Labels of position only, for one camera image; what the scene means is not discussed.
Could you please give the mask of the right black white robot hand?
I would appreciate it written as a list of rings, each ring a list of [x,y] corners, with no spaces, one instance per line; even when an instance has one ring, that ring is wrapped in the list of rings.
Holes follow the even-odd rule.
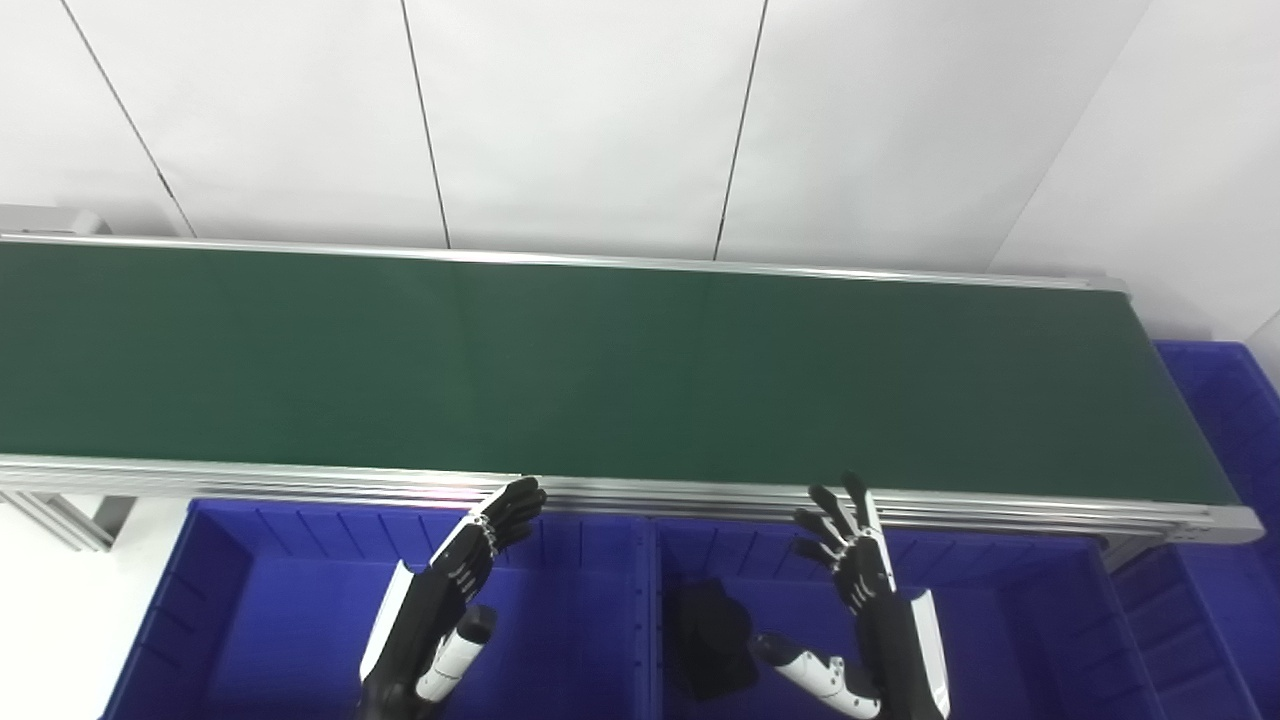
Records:
[[[806,536],[795,553],[824,568],[852,615],[859,662],[820,653],[778,633],[750,639],[751,655],[850,719],[947,719],[948,669],[934,597],[899,588],[881,516],[868,487],[844,471],[846,498],[812,486],[815,510],[797,509]]]

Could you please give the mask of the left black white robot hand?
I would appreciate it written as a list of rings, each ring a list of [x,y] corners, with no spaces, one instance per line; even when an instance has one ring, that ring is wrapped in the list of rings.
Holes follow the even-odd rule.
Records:
[[[425,569],[396,566],[360,664],[357,719],[433,719],[445,707],[497,629],[497,611],[475,598],[545,502],[536,478],[512,480],[458,520]]]

